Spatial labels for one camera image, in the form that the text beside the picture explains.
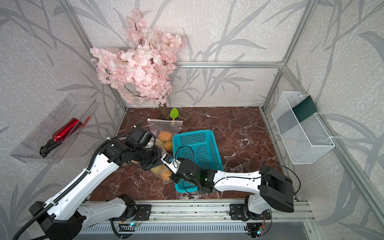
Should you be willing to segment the orange potato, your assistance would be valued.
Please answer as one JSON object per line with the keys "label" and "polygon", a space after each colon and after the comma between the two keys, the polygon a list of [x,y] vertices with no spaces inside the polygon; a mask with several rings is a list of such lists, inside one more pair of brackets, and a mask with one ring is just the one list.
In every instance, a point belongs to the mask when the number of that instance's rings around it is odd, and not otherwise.
{"label": "orange potato", "polygon": [[172,172],[170,172],[170,171],[164,171],[164,172],[162,172],[162,173],[160,174],[161,178],[162,178],[164,181],[166,181],[166,182],[171,180],[171,179],[170,179],[171,175],[172,175]]}

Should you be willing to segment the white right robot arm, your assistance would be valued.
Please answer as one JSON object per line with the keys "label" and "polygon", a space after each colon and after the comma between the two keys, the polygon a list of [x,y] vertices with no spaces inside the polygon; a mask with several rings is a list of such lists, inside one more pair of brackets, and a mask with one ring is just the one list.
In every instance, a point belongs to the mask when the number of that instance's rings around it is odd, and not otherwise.
{"label": "white right robot arm", "polygon": [[166,154],[163,164],[172,172],[171,180],[179,183],[191,183],[198,192],[245,192],[244,212],[247,217],[261,215],[274,209],[284,213],[293,213],[294,188],[291,178],[271,167],[262,167],[258,172],[228,173],[219,170],[202,169],[189,159],[175,159]]}

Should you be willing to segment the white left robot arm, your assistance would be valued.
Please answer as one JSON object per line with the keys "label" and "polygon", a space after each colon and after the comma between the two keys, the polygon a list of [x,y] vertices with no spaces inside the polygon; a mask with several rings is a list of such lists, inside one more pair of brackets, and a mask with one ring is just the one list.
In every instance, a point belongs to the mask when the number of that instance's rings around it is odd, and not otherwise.
{"label": "white left robot arm", "polygon": [[80,205],[109,175],[125,164],[140,163],[143,170],[160,165],[162,152],[156,137],[141,127],[104,141],[92,154],[88,166],[58,194],[30,207],[32,219],[14,235],[17,240],[35,222],[45,233],[42,240],[72,240],[82,230],[105,220],[131,219],[136,203],[126,195],[88,209]]}

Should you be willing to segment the clear zipper bag with dots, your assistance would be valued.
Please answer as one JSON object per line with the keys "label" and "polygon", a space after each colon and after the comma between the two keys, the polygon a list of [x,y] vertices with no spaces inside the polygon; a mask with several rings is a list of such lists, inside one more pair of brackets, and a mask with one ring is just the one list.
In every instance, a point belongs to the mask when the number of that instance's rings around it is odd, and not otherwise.
{"label": "clear zipper bag with dots", "polygon": [[132,166],[135,166],[137,168],[141,168],[141,163],[140,162],[137,162],[137,161],[127,161],[126,162],[127,165],[132,165]]}

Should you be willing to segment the green-yellow potato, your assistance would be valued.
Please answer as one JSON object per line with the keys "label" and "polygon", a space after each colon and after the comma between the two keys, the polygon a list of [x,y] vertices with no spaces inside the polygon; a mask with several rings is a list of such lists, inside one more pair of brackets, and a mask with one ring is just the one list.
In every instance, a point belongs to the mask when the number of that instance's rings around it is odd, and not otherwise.
{"label": "green-yellow potato", "polygon": [[151,172],[152,172],[154,175],[160,175],[160,174],[163,172],[163,165],[160,165],[160,166],[151,168]]}

